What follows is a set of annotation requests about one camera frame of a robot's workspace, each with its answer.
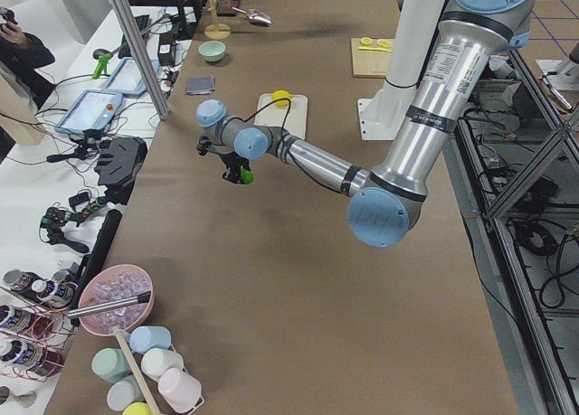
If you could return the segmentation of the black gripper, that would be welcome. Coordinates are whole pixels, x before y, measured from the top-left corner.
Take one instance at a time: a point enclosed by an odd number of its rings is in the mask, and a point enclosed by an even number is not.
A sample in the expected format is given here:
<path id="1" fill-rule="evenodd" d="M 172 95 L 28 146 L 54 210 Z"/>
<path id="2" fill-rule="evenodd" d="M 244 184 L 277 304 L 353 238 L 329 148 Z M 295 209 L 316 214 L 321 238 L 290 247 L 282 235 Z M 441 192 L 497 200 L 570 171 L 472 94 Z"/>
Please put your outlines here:
<path id="1" fill-rule="evenodd" d="M 226 166 L 226 170 L 223 173 L 223 180 L 232 184 L 241 184 L 242 168 L 247 168 L 247 159 L 239 156 L 235 152 L 220 155 L 220 157 Z"/>

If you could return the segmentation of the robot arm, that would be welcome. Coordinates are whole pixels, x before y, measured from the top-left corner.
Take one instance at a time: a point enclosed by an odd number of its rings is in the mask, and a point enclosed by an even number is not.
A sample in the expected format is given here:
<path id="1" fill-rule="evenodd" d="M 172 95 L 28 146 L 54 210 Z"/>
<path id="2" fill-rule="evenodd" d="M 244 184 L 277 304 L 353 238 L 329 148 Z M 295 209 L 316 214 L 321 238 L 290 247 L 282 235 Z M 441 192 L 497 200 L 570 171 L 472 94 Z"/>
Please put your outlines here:
<path id="1" fill-rule="evenodd" d="M 403 0 L 390 71 L 411 57 L 414 94 L 382 164 L 370 170 L 293 136 L 253 125 L 218 99 L 201 102 L 200 153 L 249 162 L 273 155 L 347 196 L 347 222 L 363 243 L 387 248 L 417 223 L 426 180 L 491 56 L 524 46 L 535 0 Z"/>

